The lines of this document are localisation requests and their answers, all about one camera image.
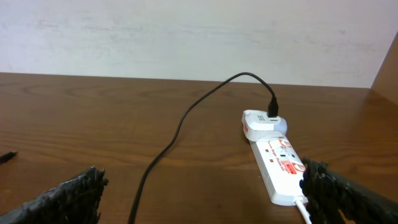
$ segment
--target black cable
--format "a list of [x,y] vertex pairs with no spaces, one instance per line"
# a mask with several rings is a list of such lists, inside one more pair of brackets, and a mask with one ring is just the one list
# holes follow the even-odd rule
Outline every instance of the black cable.
[[131,208],[131,211],[130,211],[128,224],[134,224],[134,220],[136,219],[139,200],[141,198],[142,189],[144,188],[145,180],[146,180],[146,178],[148,176],[149,171],[156,165],[157,161],[159,161],[159,159],[163,156],[163,154],[165,154],[166,151],[174,144],[175,140],[177,139],[178,133],[180,132],[182,122],[184,121],[184,119],[185,119],[186,115],[188,114],[188,112],[190,110],[192,110],[192,108],[195,107],[198,103],[200,103],[202,100],[204,100],[207,96],[209,96],[210,94],[214,93],[216,90],[221,88],[223,85],[229,83],[231,80],[240,77],[241,75],[249,75],[249,76],[255,78],[256,80],[259,80],[259,82],[261,82],[261,84],[263,84],[270,91],[270,93],[272,95],[272,99],[271,99],[271,102],[269,103],[269,106],[268,106],[268,117],[271,118],[271,117],[276,117],[278,115],[278,104],[276,102],[276,97],[275,97],[274,92],[272,91],[271,87],[266,82],[264,82],[261,78],[259,78],[257,75],[255,75],[253,73],[242,72],[242,73],[236,74],[236,75],[232,76],[231,78],[225,80],[223,83],[219,84],[216,88],[214,88],[211,91],[209,91],[208,93],[206,93],[204,96],[202,96],[199,100],[194,102],[186,110],[186,112],[184,113],[184,115],[180,119],[180,123],[177,126],[177,130],[175,131],[174,137],[173,137],[172,141],[170,142],[170,144],[168,146],[166,146],[166,148],[164,148],[163,151],[160,152],[159,155],[157,155],[155,157],[155,159],[149,164],[149,166],[145,170],[144,175],[142,175],[141,181],[139,183],[139,186],[138,186],[138,189],[137,189],[137,192],[136,192],[136,197],[134,198],[134,202],[132,204],[132,208]]

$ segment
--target wall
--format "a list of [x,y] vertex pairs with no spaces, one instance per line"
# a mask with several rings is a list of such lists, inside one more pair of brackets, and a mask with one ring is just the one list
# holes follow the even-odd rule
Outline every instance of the wall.
[[0,0],[0,72],[372,85],[396,0]]
[[372,90],[398,105],[398,33],[374,80]]

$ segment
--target wooden surface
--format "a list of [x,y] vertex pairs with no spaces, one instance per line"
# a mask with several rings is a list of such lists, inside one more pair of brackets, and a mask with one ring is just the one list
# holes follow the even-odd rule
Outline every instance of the wooden surface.
[[[139,179],[215,82],[0,74],[0,213],[95,165],[100,223],[126,223]],[[398,106],[367,89],[272,85],[297,154],[398,201]],[[230,83],[187,116],[146,182],[136,223],[303,223],[270,202],[241,126],[260,84]]]
[[372,90],[398,105],[398,33],[374,80]]

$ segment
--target charging cable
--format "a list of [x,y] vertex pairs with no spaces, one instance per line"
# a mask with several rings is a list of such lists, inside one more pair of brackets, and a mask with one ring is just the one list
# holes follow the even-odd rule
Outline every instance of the charging cable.
[[139,204],[139,200],[141,198],[141,193],[142,190],[144,188],[144,184],[145,184],[145,180],[149,174],[149,171],[156,165],[156,163],[159,161],[159,159],[166,153],[167,150],[170,149],[170,147],[174,144],[175,140],[177,139],[178,133],[180,132],[181,129],[181,125],[186,117],[186,115],[188,114],[188,112],[190,110],[192,110],[192,108],[194,108],[197,104],[199,104],[202,100],[204,100],[207,96],[209,96],[210,94],[214,93],[216,90],[218,90],[219,88],[221,88],[222,86],[224,86],[225,84],[229,83],[231,80],[234,80],[235,78],[238,78],[242,75],[248,75],[250,77],[255,78],[256,80],[258,80],[259,82],[261,82],[261,84],[263,84],[271,93],[272,98],[271,98],[271,102],[268,105],[268,117],[269,118],[274,118],[276,116],[278,116],[278,103],[276,101],[276,96],[274,91],[272,91],[271,87],[264,82],[261,78],[259,78],[257,75],[253,74],[253,73],[249,73],[249,72],[242,72],[239,74],[236,74],[234,76],[232,76],[231,78],[225,80],[223,83],[219,84],[218,86],[216,86],[216,88],[210,90],[208,93],[206,93],[205,95],[203,95],[199,100],[197,100],[196,102],[194,102],[187,110],[186,112],[183,114],[183,116],[181,117],[181,120],[177,126],[177,130],[175,131],[174,137],[172,139],[172,141],[169,143],[169,145],[166,146],[166,148],[164,148],[159,155],[157,155],[155,157],[155,159],[148,165],[147,169],[145,170],[144,174],[142,175],[141,181],[139,183],[137,192],[136,192],[136,196],[134,197],[134,202],[132,204],[132,208],[130,211],[130,216],[129,216],[129,221],[128,224],[134,224],[134,220],[136,219],[136,214],[137,214],[137,210],[138,210],[138,204]]
[[307,212],[307,209],[305,209],[303,202],[301,200],[296,200],[294,204],[297,206],[298,210],[300,210],[301,214],[303,215],[305,223],[312,224],[310,219],[310,214]]

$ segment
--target black object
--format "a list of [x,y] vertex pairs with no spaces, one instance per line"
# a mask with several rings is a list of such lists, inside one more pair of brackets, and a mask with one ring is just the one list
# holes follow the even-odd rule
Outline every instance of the black object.
[[3,156],[0,156],[0,164],[7,162],[12,159],[18,152],[8,152]]
[[44,192],[0,216],[1,224],[94,224],[104,186],[105,171],[95,167]]
[[130,216],[129,216],[129,221],[128,224],[133,224],[134,220],[136,219],[136,214],[137,214],[137,209],[138,209],[138,204],[139,204],[139,200],[141,198],[141,193],[142,190],[144,188],[144,184],[145,184],[145,180],[149,174],[149,171],[156,165],[157,161],[159,161],[159,159],[163,156],[163,154],[166,153],[166,151],[174,144],[175,140],[177,139],[178,133],[180,132],[180,128],[182,125],[182,122],[184,121],[186,115],[188,114],[188,112],[190,110],[192,110],[192,108],[194,108],[197,104],[199,104],[202,100],[204,100],[207,96],[211,95],[212,93],[214,93],[216,90],[218,90],[219,88],[223,87],[223,85],[229,83],[231,80],[234,80],[235,78],[238,78],[242,75],[249,75],[253,78],[255,78],[256,80],[258,80],[259,82],[261,82],[261,84],[263,84],[271,93],[272,95],[272,99],[271,102],[268,105],[268,117],[273,118],[278,116],[278,103],[276,101],[276,97],[275,97],[275,93],[274,91],[272,91],[271,87],[264,82],[261,78],[259,78],[257,75],[253,74],[253,73],[249,73],[249,72],[242,72],[239,74],[236,74],[234,76],[232,76],[231,78],[225,80],[223,83],[219,84],[216,88],[210,90],[208,93],[206,93],[204,96],[202,96],[199,100],[197,100],[196,102],[194,102],[187,110],[186,112],[182,115],[180,123],[177,126],[177,130],[175,131],[174,137],[172,139],[172,141],[169,143],[169,145],[166,146],[166,148],[164,148],[159,155],[157,155],[155,157],[155,159],[148,165],[147,169],[145,170],[144,174],[142,175],[141,181],[139,183],[137,192],[136,192],[136,196],[134,197],[134,202],[132,204],[131,207],[131,211],[130,211]]
[[395,202],[331,171],[324,162],[304,158],[303,163],[307,169],[300,187],[312,223],[345,223],[338,210],[356,223],[398,223]]

